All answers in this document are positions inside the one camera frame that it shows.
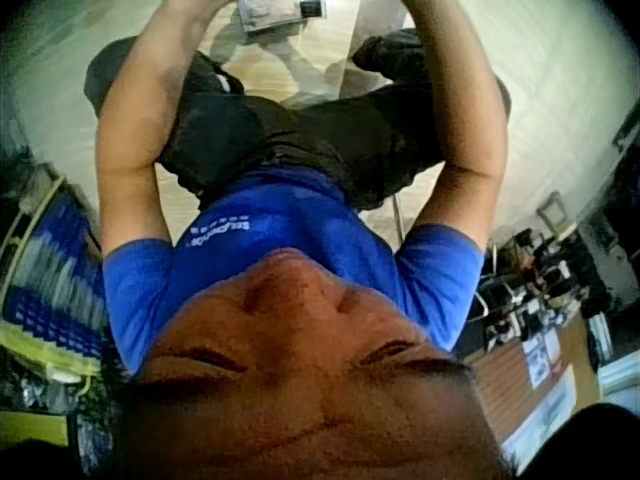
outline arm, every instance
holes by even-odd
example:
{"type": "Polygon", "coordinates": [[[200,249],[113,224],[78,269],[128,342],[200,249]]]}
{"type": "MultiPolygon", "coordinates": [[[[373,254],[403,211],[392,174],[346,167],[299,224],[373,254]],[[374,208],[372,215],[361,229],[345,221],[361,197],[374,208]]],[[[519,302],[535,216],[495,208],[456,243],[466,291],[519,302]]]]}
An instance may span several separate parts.
{"type": "Polygon", "coordinates": [[[427,45],[446,163],[416,226],[442,224],[484,250],[507,161],[506,114],[491,66],[457,0],[405,0],[427,45]]]}
{"type": "Polygon", "coordinates": [[[105,256],[134,240],[170,241],[153,164],[169,139],[193,55],[226,3],[163,1],[107,94],[96,139],[105,256]]]}

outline table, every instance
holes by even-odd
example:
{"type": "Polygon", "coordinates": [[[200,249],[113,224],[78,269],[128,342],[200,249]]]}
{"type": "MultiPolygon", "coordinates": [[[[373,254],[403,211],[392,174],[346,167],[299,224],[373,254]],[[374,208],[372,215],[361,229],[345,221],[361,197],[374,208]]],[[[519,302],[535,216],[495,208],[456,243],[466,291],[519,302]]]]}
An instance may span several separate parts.
{"type": "Polygon", "coordinates": [[[557,327],[562,367],[552,372],[536,389],[529,372],[520,340],[489,353],[467,357],[478,379],[480,402],[496,438],[504,442],[531,414],[540,401],[558,382],[571,364],[576,381],[576,413],[600,401],[598,378],[589,364],[587,328],[578,313],[563,326],[557,327]]]}

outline nose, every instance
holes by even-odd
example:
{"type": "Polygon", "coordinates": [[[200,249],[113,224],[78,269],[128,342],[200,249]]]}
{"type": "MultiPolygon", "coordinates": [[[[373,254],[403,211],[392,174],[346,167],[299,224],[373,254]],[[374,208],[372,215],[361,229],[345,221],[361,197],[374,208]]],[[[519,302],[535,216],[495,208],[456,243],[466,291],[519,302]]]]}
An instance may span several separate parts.
{"type": "Polygon", "coordinates": [[[257,364],[282,378],[292,371],[342,371],[366,335],[349,319],[357,289],[305,255],[278,251],[248,272],[244,310],[253,317],[257,364]]]}

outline knee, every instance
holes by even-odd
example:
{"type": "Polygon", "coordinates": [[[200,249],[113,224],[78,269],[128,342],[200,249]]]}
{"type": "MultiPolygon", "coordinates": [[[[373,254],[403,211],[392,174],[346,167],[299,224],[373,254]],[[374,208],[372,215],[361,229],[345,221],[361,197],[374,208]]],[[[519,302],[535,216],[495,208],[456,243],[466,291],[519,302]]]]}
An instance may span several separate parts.
{"type": "Polygon", "coordinates": [[[127,37],[104,47],[89,63],[84,81],[84,94],[93,105],[96,116],[137,37],[127,37]]]}

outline floor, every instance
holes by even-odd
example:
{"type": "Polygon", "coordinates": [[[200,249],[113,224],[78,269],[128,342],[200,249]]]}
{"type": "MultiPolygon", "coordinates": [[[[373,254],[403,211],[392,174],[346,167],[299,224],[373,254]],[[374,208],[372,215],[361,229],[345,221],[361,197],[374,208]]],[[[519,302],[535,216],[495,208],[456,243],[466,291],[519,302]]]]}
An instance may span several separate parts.
{"type": "MultiPolygon", "coordinates": [[[[638,54],[597,0],[461,0],[496,73],[510,90],[510,162],[496,235],[534,222],[535,208],[560,191],[578,215],[619,160],[610,145],[640,96],[638,54]]],[[[248,91],[288,106],[362,93],[384,79],[359,72],[349,54],[369,35],[410,25],[399,0],[326,0],[328,16],[290,37],[245,45],[226,7],[201,50],[226,63],[248,91]]],[[[4,90],[35,156],[50,161],[97,206],[96,120],[82,95],[87,64],[103,46],[140,32],[157,0],[42,0],[2,41],[4,90]]],[[[400,194],[409,226],[438,171],[400,194]]],[[[196,214],[195,201],[162,172],[163,208],[174,239],[196,214]]],[[[363,214],[397,246],[391,205],[363,214]]]]}

